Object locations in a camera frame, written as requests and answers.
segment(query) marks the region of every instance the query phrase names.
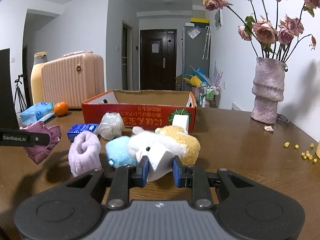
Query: camera on tripod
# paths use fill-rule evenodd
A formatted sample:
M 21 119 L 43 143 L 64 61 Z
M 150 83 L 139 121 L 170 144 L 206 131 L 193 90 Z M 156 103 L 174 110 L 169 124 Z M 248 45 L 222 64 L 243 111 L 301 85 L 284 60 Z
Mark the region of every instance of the camera on tripod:
M 27 104 L 23 99 L 23 95 L 21 93 L 20 87 L 19 87 L 19 83 L 22 84 L 22 82 L 20 81 L 20 78 L 26 78 L 26 75 L 18 75 L 18 79 L 16 79 L 14 82 L 16 84 L 16 92 L 14 94 L 14 105 L 16 105 L 16 99 L 17 99 L 17 95 L 18 95 L 18 100 L 19 100 L 19 106 L 20 106 L 20 112 L 22 113 L 24 110 L 27 109 Z

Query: wooden table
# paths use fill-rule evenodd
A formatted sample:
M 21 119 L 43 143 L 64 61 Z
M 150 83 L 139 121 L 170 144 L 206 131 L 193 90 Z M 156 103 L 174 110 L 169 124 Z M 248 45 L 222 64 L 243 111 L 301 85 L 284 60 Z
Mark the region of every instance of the wooden table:
M 80 111 L 50 121 L 49 125 L 60 125 L 63 135 L 50 156 L 38 166 L 26 156 L 23 148 L 0 147 L 0 225 L 12 239 L 20 239 L 12 219 L 17 205 L 72 177 L 66 132 L 73 124 L 83 121 Z M 312 164 L 301 158 L 301 152 L 307 150 L 315 156 L 315 149 L 309 146 L 317 143 L 293 124 L 276 124 L 274 133 L 264 131 L 263 127 L 251 119 L 248 112 L 198 109 L 193 135 L 198 138 L 201 151 L 196 165 L 212 172 L 226 167 L 296 199 L 306 212 L 299 240 L 319 239 L 320 162 Z M 291 143 L 289 148 L 284 148 L 286 141 Z M 101 143 L 102 166 L 109 171 L 105 141 L 102 139 Z M 295 144 L 299 144 L 300 149 L 294 149 Z M 132 199 L 191 199 L 191 190 L 174 187 L 171 174 L 143 189 L 132 189 L 130 194 Z

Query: plush toy ear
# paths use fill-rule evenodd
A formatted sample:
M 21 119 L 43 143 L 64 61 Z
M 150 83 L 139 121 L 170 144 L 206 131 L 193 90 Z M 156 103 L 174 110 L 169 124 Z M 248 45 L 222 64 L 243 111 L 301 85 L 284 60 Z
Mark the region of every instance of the plush toy ear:
M 134 126 L 134 127 L 132 128 L 132 132 L 137 135 L 137 134 L 139 134 L 139 133 L 144 132 L 144 129 L 143 129 L 142 127 L 139 127 L 139 126 Z

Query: gray refrigerator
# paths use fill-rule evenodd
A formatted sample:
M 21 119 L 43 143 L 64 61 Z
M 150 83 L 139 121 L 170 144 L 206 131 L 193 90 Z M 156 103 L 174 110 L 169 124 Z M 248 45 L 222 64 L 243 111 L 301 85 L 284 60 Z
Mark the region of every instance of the gray refrigerator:
M 192 72 L 192 68 L 190 67 L 192 66 L 195 69 L 202 68 L 205 75 L 209 77 L 210 51 L 207 60 L 208 47 L 206 48 L 205 57 L 202 59 L 207 29 L 197 27 L 200 34 L 192 39 L 188 35 L 188 32 L 193 28 L 194 27 L 185 26 L 183 29 L 182 76 Z M 182 80 L 181 90 L 191 91 L 191 85 L 185 80 Z

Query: suitcase handle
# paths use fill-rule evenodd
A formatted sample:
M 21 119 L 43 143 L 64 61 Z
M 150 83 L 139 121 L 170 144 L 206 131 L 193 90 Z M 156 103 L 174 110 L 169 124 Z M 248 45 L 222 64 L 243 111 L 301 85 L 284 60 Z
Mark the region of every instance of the suitcase handle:
M 78 54 L 82 54 L 82 53 L 93 53 L 93 51 L 84 51 L 84 50 L 75 51 L 75 52 L 71 52 L 71 53 L 65 54 L 65 55 L 63 55 L 62 57 L 59 57 L 59 58 L 69 57 L 69 56 L 78 55 Z

